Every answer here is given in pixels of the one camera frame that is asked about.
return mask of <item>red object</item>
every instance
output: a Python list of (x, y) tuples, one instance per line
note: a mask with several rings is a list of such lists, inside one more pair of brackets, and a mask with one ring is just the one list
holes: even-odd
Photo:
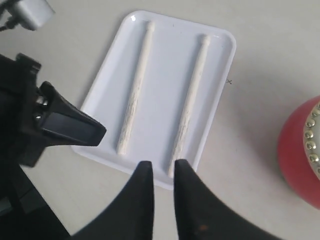
[(320, 180), (312, 170), (304, 145), (304, 127), (320, 96), (299, 106), (280, 133), (277, 153), (281, 171), (294, 191), (306, 202), (320, 209)]

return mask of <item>white table surface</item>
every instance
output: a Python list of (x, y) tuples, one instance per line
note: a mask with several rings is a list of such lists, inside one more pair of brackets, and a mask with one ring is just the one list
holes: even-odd
[[(229, 207), (285, 240), (319, 239), (320, 212), (286, 185), (276, 144), (289, 114), (320, 94), (320, 5), (317, 0), (50, 0), (55, 17), (37, 32), (1, 32), (0, 53), (22, 52), (80, 107), (122, 19), (135, 10), (227, 29), (237, 51), (198, 168)], [(48, 148), (23, 168), (49, 206), (75, 233), (99, 214), (129, 175)], [(175, 240), (173, 192), (155, 188), (154, 239)]]

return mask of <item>drumstick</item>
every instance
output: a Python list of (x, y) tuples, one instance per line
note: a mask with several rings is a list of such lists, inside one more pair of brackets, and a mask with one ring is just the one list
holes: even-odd
[(187, 131), (192, 115), (192, 110), (195, 104), (199, 83), (202, 77), (202, 73), (204, 71), (209, 44), (210, 36), (205, 35), (201, 41), (201, 47), (195, 62), (189, 89), (183, 106), (178, 132), (174, 141), (170, 166), (168, 169), (168, 175), (170, 178), (174, 177), (175, 161), (182, 157), (183, 146), (186, 141)]
[(132, 89), (129, 97), (129, 102), (126, 108), (124, 122), (122, 125), (116, 152), (125, 155), (130, 139), (135, 113), (137, 109), (138, 99), (141, 92), (142, 83), (145, 77), (146, 67), (148, 63), (148, 56), (151, 49), (152, 35), (155, 30), (155, 23), (150, 21), (146, 27), (146, 33), (142, 42), (142, 48), (136, 66), (135, 75), (133, 79)]

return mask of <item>black plastic part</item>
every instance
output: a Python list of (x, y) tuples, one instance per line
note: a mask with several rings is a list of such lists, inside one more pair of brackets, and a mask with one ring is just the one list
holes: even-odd
[(183, 159), (174, 165), (174, 209), (179, 240), (279, 240), (229, 209)]
[(37, 88), (41, 65), (18, 54), (0, 55), (0, 159), (33, 167), (46, 147), (97, 146), (106, 133), (49, 83)]
[(155, 199), (152, 164), (142, 161), (113, 202), (71, 240), (151, 240)]

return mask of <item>white tray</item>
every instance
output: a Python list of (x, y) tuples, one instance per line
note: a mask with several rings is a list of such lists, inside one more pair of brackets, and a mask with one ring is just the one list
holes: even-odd
[[(152, 47), (125, 157), (116, 153), (146, 24), (155, 22)], [(154, 183), (173, 189), (168, 167), (203, 35), (211, 43), (198, 87), (183, 157), (197, 170), (215, 111), (236, 51), (226, 30), (147, 11), (122, 22), (81, 108), (107, 128), (98, 147), (72, 146), (89, 159), (131, 174), (152, 161)]]

